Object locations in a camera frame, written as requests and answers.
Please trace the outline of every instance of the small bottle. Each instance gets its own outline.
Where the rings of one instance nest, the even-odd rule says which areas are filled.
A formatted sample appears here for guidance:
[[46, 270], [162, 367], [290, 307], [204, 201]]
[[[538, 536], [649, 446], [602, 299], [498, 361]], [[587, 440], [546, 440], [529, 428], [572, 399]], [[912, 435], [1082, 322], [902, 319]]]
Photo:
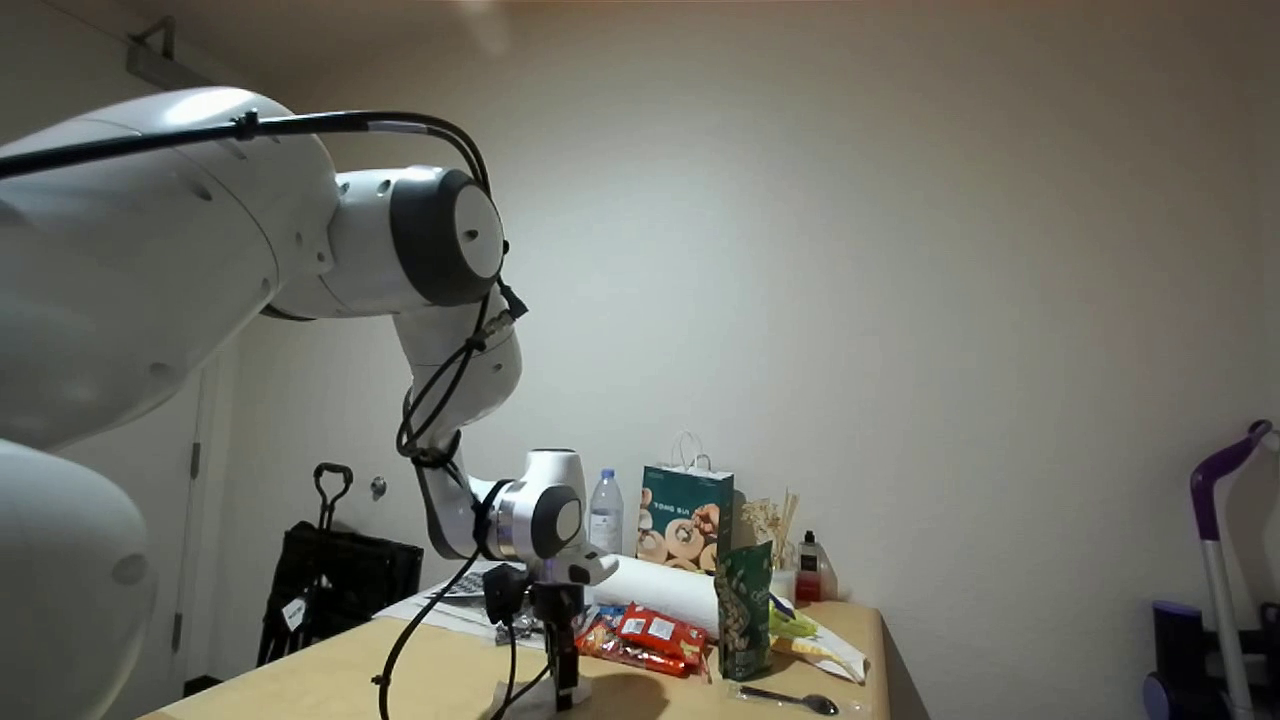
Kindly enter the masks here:
[[796, 604], [816, 604], [816, 600], [825, 600], [825, 574], [816, 566], [816, 536], [805, 530], [800, 572], [796, 572]]
[[598, 551], [626, 551], [626, 491], [616, 488], [612, 469], [602, 469], [587, 513], [587, 541], [598, 542]]

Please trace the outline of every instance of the cable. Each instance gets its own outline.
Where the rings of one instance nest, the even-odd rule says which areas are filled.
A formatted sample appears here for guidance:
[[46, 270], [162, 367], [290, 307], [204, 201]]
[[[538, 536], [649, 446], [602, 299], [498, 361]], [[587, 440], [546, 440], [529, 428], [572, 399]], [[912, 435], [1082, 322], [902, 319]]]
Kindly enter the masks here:
[[[481, 299], [473, 337], [469, 337], [416, 390], [409, 390], [414, 399], [403, 395], [399, 428], [398, 428], [398, 446], [399, 446], [399, 457], [416, 457], [416, 453], [422, 453], [416, 440], [423, 440], [430, 428], [433, 428], [433, 424], [442, 419], [442, 413], [449, 406], [449, 399], [453, 399], [453, 390], [461, 387], [473, 355], [481, 350], [476, 337], [481, 337], [481, 328], [484, 328], [484, 316], [490, 316], [490, 294]], [[445, 374], [453, 363], [458, 363], [458, 373], [453, 373], [449, 387], [442, 390], [436, 406], [414, 428], [414, 416], [422, 413], [422, 403], [433, 395], [433, 387], [442, 385], [442, 374]]]
[[458, 469], [458, 460], [445, 465], [445, 474], [461, 488], [469, 488], [464, 469]]
[[503, 699], [494, 720], [499, 720], [513, 703], [519, 703], [546, 674], [552, 670], [552, 662], [546, 662], [513, 699]]
[[398, 634], [398, 645], [392, 645], [392, 651], [389, 651], [389, 659], [383, 659], [383, 670], [372, 674], [372, 684], [376, 684], [376, 714], [380, 714], [380, 720], [392, 720], [392, 674], [398, 674], [398, 662], [399, 662], [403, 645], [414, 638], [416, 623], [423, 623], [423, 619], [433, 614], [433, 606], [442, 604], [442, 595], [449, 595], [453, 584], [461, 584], [461, 578], [473, 572], [476, 558], [481, 558], [481, 551], [473, 551], [473, 554], [449, 574], [449, 584], [399, 628], [399, 634]]
[[518, 649], [518, 619], [507, 623], [507, 645], [513, 645], [513, 656], [507, 656], [507, 692], [503, 692], [503, 703], [499, 709], [507, 709], [513, 703], [513, 689], [518, 689], [518, 656], [519, 656], [519, 649]]
[[422, 116], [422, 112], [310, 112], [310, 116], [255, 116], [244, 112], [231, 125], [207, 125], [207, 128], [180, 128], [180, 130], [143, 130], [143, 136], [103, 136], [103, 141], [86, 141], [86, 144], [62, 144], [62, 149], [40, 149], [40, 152], [22, 152], [22, 156], [0, 156], [0, 178], [9, 177], [32, 177], [32, 171], [53, 171], [53, 169], [72, 169], [72, 165], [98, 165], [112, 156], [139, 156], [158, 149], [186, 149], [186, 144], [213, 144], [213, 141], [255, 141], [255, 136], [335, 136], [335, 130], [422, 130], [453, 144], [473, 178], [494, 195], [490, 185], [490, 165], [481, 144], [442, 119], [442, 116]]

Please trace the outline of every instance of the white wall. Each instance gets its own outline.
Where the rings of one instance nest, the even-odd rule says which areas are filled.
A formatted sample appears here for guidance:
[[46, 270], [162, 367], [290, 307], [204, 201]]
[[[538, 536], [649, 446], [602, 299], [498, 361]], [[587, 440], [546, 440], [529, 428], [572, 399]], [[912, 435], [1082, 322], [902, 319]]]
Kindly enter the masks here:
[[[1270, 307], [1280, 307], [1280, 3], [1257, 0], [1257, 219], [1270, 251]], [[1280, 416], [1280, 311], [1270, 311], [1270, 413]]]
[[0, 6], [0, 141], [150, 91], [125, 73], [125, 42], [40, 0]]
[[[276, 91], [481, 136], [533, 319], [473, 470], [572, 443], [638, 488], [694, 432], [800, 491], [933, 714], [1137, 714], [1150, 600], [1200, 600], [1185, 474], [1270, 387], [1239, 6], [519, 13], [499, 56], [458, 30]], [[398, 478], [348, 517], [423, 541], [403, 385], [383, 319], [244, 337], [225, 670], [315, 460]]]

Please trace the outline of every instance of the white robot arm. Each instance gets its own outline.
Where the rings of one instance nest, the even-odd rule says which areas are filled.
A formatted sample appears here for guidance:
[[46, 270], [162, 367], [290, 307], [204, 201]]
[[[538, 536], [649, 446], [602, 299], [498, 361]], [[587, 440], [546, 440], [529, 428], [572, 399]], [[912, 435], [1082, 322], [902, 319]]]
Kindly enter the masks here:
[[[464, 478], [453, 465], [461, 424], [519, 380], [513, 319], [525, 307], [499, 282], [503, 232], [481, 152], [469, 141], [461, 149], [473, 177], [331, 171], [311, 130], [345, 128], [345, 116], [285, 119], [290, 109], [268, 95], [202, 88], [100, 109], [0, 149], [0, 541], [6, 529], [26, 536], [0, 542], [0, 566], [40, 566], [46, 542], [68, 536], [9, 502], [28, 483], [68, 474], [46, 446], [166, 403], [221, 340], [272, 307], [297, 319], [398, 319], [416, 374], [399, 453], [430, 491], [436, 551], [529, 558], [546, 584], [602, 578], [580, 530], [576, 453], [533, 453], [513, 483]], [[398, 130], [414, 116], [353, 125]], [[117, 558], [135, 554], [135, 536], [117, 536]], [[36, 604], [0, 590], [6, 623], [22, 628], [13, 611], [40, 606], [47, 590], [26, 587]], [[65, 703], [32, 703], [53, 674], [13, 670], [26, 669], [26, 645], [32, 634], [0, 645], [0, 710], [65, 714]]]

